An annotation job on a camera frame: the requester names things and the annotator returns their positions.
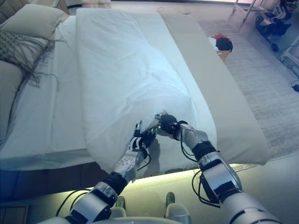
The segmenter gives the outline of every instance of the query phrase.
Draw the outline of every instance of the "headboard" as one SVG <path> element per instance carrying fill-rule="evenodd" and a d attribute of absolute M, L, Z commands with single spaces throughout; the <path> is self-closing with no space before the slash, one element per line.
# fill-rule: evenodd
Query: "headboard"
<path fill-rule="evenodd" d="M 0 0 L 0 24 L 26 4 L 28 4 L 28 0 Z"/>

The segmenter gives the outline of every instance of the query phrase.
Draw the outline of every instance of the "beige pillow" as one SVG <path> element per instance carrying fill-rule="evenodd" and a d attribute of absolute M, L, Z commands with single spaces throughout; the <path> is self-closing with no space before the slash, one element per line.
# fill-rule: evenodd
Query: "beige pillow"
<path fill-rule="evenodd" d="M 50 39 L 55 27 L 68 15 L 57 8 L 27 4 L 10 17 L 1 30 L 21 35 Z"/>
<path fill-rule="evenodd" d="M 0 30 L 0 60 L 12 63 L 24 72 L 26 78 L 38 86 L 35 68 L 48 45 L 47 40 Z"/>
<path fill-rule="evenodd" d="M 21 69 L 0 61 L 0 146 L 6 139 L 11 107 L 21 82 Z"/>

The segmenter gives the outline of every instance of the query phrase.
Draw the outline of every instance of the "gray carpet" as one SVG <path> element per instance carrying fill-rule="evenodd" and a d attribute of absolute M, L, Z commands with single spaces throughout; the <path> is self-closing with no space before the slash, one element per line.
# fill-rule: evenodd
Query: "gray carpet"
<path fill-rule="evenodd" d="M 207 36 L 222 32 L 233 52 L 225 65 L 235 78 L 268 141 L 271 159 L 297 153 L 299 93 L 245 38 L 225 21 L 199 21 Z"/>

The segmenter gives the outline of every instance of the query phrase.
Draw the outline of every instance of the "basket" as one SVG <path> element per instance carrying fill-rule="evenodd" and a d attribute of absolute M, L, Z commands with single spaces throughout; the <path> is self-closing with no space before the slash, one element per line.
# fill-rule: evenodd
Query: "basket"
<path fill-rule="evenodd" d="M 216 51 L 221 60 L 224 62 L 225 59 L 228 57 L 230 50 L 218 50 Z"/>

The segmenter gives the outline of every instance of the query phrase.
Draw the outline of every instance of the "white duvet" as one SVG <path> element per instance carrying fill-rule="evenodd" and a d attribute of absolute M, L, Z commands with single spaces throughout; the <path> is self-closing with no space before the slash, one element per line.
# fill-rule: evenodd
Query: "white duvet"
<path fill-rule="evenodd" d="M 83 134 L 87 150 L 104 170 L 111 171 L 122 156 L 139 119 L 144 130 L 155 114 L 166 110 L 199 128 L 199 106 L 130 13 L 80 9 L 76 23 Z M 205 102 L 200 109 L 209 111 Z M 178 146 L 162 141 L 163 153 L 171 159 Z M 211 141 L 216 142 L 215 131 Z"/>

